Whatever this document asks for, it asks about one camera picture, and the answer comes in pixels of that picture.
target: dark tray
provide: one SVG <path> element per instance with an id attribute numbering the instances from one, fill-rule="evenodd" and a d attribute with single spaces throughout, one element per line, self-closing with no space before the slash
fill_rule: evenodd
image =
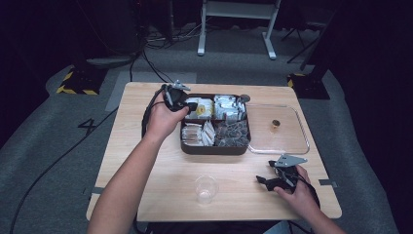
<path id="1" fill-rule="evenodd" d="M 190 94 L 188 98 L 210 98 L 213 100 L 215 95 L 211 94 Z M 248 115 L 246 114 L 246 126 L 248 130 L 247 139 L 251 141 L 251 134 L 249 131 L 249 124 L 248 124 Z M 180 144 L 181 149 L 187 154 L 198 154 L 198 155 L 242 155 L 248 149 L 248 146 L 192 146 L 187 145 L 182 141 L 182 129 L 186 126 L 185 123 L 194 123 L 203 125 L 207 120 L 202 119 L 183 119 L 181 121 L 181 128 L 180 128 Z M 223 122 L 225 120 L 216 120 L 214 116 L 210 119 L 210 122 L 215 127 L 216 124 Z"/>

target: wooden table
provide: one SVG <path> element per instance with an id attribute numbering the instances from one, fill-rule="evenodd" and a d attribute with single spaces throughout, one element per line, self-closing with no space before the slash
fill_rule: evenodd
<path id="1" fill-rule="evenodd" d="M 190 93 L 248 94 L 251 104 L 287 104 L 296 109 L 310 150 L 302 164 L 319 194 L 321 209 L 331 218 L 342 212 L 331 185 L 319 184 L 328 179 L 305 117 L 293 90 L 288 87 L 185 84 Z M 95 188 L 104 188 L 132 149 L 140 141 L 143 112 L 159 83 L 128 83 L 116 116 Z M 247 150 L 239 156 L 188 155 L 180 148 L 179 124 L 165 140 L 149 176 L 139 206 L 139 221 L 186 220 L 274 220 L 296 219 L 288 204 L 275 192 L 268 192 L 255 176 L 275 177 L 269 160 L 280 155 L 254 154 Z M 217 179 L 219 192 L 208 205 L 197 202 L 195 180 L 201 175 Z M 87 211 L 89 219 L 99 194 L 93 193 Z"/>

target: white stand leg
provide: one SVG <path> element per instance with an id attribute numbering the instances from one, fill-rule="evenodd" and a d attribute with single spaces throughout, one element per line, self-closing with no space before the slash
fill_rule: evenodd
<path id="1" fill-rule="evenodd" d="M 274 6 L 274 11 L 271 15 L 271 19 L 270 19 L 270 23 L 268 24 L 267 32 L 262 33 L 262 37 L 264 39 L 265 47 L 267 48 L 268 56 L 272 60 L 276 59 L 277 55 L 276 55 L 276 52 L 274 51 L 273 44 L 271 43 L 270 37 L 271 37 L 271 33 L 273 32 L 273 27 L 274 27 L 274 23 L 275 23 L 276 18 L 277 18 L 277 14 L 279 12 L 280 2 L 281 1 L 277 1 L 275 6 Z"/>
<path id="2" fill-rule="evenodd" d="M 207 0 L 204 0 L 203 4 L 203 16 L 201 18 L 201 35 L 200 42 L 198 44 L 198 56 L 203 56 L 206 53 L 206 24 L 207 24 Z"/>

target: hand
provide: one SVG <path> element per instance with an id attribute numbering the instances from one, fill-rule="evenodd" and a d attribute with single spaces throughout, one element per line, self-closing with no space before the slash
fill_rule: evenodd
<path id="1" fill-rule="evenodd" d="M 154 101 L 146 131 L 146 135 L 158 137 L 160 140 L 164 140 L 175 130 L 177 123 L 187 115 L 189 110 L 189 107 L 185 106 L 181 110 L 172 112 L 162 101 L 164 101 L 164 92 L 160 92 Z"/>
<path id="2" fill-rule="evenodd" d="M 299 165 L 295 167 L 297 168 L 298 174 L 310 183 L 307 171 Z M 305 219 L 307 219 L 314 213 L 320 213 L 319 206 L 314 201 L 310 188 L 299 179 L 293 194 L 285 192 L 280 187 L 275 187 L 274 191 L 276 191 L 282 198 L 284 198 L 284 200 L 292 207 L 292 209 L 294 209 L 294 211 L 296 211 Z"/>

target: wire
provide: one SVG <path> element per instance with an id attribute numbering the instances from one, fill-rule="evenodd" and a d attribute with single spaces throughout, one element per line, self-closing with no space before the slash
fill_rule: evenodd
<path id="1" fill-rule="evenodd" d="M 158 77 L 159 77 L 162 81 L 164 81 L 165 83 L 168 83 L 168 81 L 166 81 L 166 80 L 160 75 L 160 73 L 163 74 L 164 76 L 168 77 L 168 79 L 173 83 L 172 79 L 170 79 L 170 77 L 167 76 L 167 74 L 165 74 L 164 72 L 160 71 L 159 69 L 157 69 L 157 68 L 155 67 L 154 63 L 153 63 L 152 61 L 150 61 L 150 60 L 148 59 L 148 57 L 146 56 L 146 53 L 145 53 L 144 50 L 143 50 L 143 58 L 146 60 L 146 62 L 149 64 L 149 66 L 152 68 L 152 70 L 155 72 L 155 74 L 157 74 Z"/>
<path id="2" fill-rule="evenodd" d="M 149 117 L 151 116 L 152 107 L 155 105 L 154 104 L 155 99 L 164 90 L 164 88 L 165 88 L 165 85 L 162 85 L 161 89 L 155 92 L 155 95 L 152 97 L 151 101 L 149 101 L 149 104 L 146 107 L 145 112 L 143 113 L 142 124 L 141 124 L 142 125 L 142 132 L 141 132 L 142 138 L 146 134 L 146 127 L 149 123 Z"/>
<path id="3" fill-rule="evenodd" d="M 289 225 L 289 231 L 292 233 L 292 227 L 291 224 L 298 227 L 301 231 L 303 231 L 306 234 L 313 234 L 313 231 L 307 231 L 304 227 L 302 227 L 301 225 L 299 225 L 298 223 L 295 223 L 293 221 L 288 221 L 288 225 Z"/>
<path id="4" fill-rule="evenodd" d="M 127 65 L 135 60 L 135 55 L 130 56 L 126 60 L 121 60 L 121 61 L 112 61 L 112 62 L 94 62 L 91 60 L 88 60 L 88 63 L 93 65 L 96 69 L 110 69 L 110 68 L 116 68 L 120 66 Z"/>
<path id="5" fill-rule="evenodd" d="M 120 55 L 120 56 L 129 56 L 130 54 L 125 54 L 125 53 L 121 53 L 118 51 L 113 50 L 112 48 L 110 48 L 104 41 L 103 39 L 99 36 L 99 34 L 97 33 L 96 29 L 94 29 L 94 25 L 92 24 L 90 18 L 88 17 L 88 15 L 86 14 L 85 10 L 83 9 L 82 5 L 79 3 L 79 0 L 76 0 L 77 5 L 79 6 L 79 9 L 81 10 L 83 16 L 85 17 L 86 21 L 88 22 L 89 26 L 91 27 L 92 31 L 94 32 L 94 34 L 96 35 L 97 39 L 100 41 L 100 43 L 102 43 L 102 45 L 109 51 L 115 53 L 116 55 Z M 140 51 L 140 48 L 138 50 L 136 50 L 135 52 L 132 52 L 132 54 L 136 54 Z"/>
<path id="6" fill-rule="evenodd" d="M 158 31 L 153 31 L 150 33 L 150 35 L 146 38 L 149 43 L 154 43 L 154 42 L 159 42 L 162 41 L 162 45 L 154 45 L 154 44 L 148 44 L 147 47 L 150 49 L 154 50 L 159 50 L 159 49 L 168 49 L 169 47 L 175 45 L 177 42 L 185 42 L 188 41 L 194 37 L 198 37 L 201 35 L 201 33 L 196 34 L 197 32 L 200 31 L 201 24 L 198 24 L 194 26 L 193 28 L 187 29 L 185 31 L 182 31 L 183 28 L 176 29 L 178 32 L 175 33 L 172 36 L 173 43 L 169 43 L 166 37 L 158 36 L 159 32 Z"/>
<path id="7" fill-rule="evenodd" d="M 74 148 L 76 148 L 80 143 L 82 143 L 91 133 L 94 132 L 94 130 L 96 130 L 101 124 L 103 124 L 104 121 L 106 121 L 107 118 L 109 118 L 109 116 L 111 116 L 114 112 L 116 112 L 118 110 L 119 107 L 116 107 L 114 110 L 112 110 L 108 115 L 106 115 L 106 117 L 103 118 L 102 121 L 100 121 L 100 123 L 98 123 L 94 128 L 91 129 L 91 131 L 86 134 L 85 136 L 83 136 L 79 141 L 77 141 L 72 147 L 70 147 L 66 152 L 64 152 L 60 157 L 58 157 L 54 162 L 51 163 L 51 165 L 45 170 L 43 171 L 35 180 L 34 182 L 30 185 L 30 187 L 26 190 L 26 192 L 24 193 L 23 197 L 21 198 L 18 208 L 16 209 L 15 215 L 13 217 L 12 220 L 12 224 L 10 226 L 10 234 L 14 233 L 15 230 L 15 225 L 16 225 L 16 221 L 18 220 L 18 216 L 19 216 L 19 212 L 21 210 L 21 207 L 25 201 L 25 199 L 27 198 L 28 194 L 30 193 L 30 191 L 33 189 L 33 187 L 37 184 L 37 182 L 39 182 L 39 180 L 52 168 L 54 167 L 62 158 L 64 158 L 67 154 L 69 154 Z"/>
<path id="8" fill-rule="evenodd" d="M 134 62 L 137 60 L 137 56 L 134 57 L 133 61 L 131 62 L 130 66 L 130 77 L 131 77 L 131 82 L 133 82 L 133 74 L 131 73 L 131 68 L 133 67 Z"/>
<path id="9" fill-rule="evenodd" d="M 134 215 L 134 219 L 133 219 L 133 230 L 137 233 L 137 234 L 145 234 L 146 233 L 146 231 L 145 232 L 141 232 L 140 230 L 139 230 L 139 228 L 137 227 L 137 213 Z"/>
<path id="10" fill-rule="evenodd" d="M 286 176 L 290 176 L 290 177 L 297 178 L 298 180 L 301 180 L 304 184 L 306 184 L 307 187 L 310 189 L 310 192 L 311 192 L 311 194 L 312 194 L 312 196 L 313 196 L 313 198 L 314 198 L 314 201 L 317 203 L 317 206 L 319 206 L 319 208 L 320 208 L 319 195 L 317 195 L 317 191 L 316 191 L 316 189 L 314 188 L 314 186 L 311 185 L 311 183 L 307 182 L 307 180 L 306 180 L 305 178 L 303 178 L 303 176 L 300 175 L 300 174 L 298 174 L 298 176 L 297 176 L 297 175 L 285 173 L 285 175 L 286 175 Z"/>

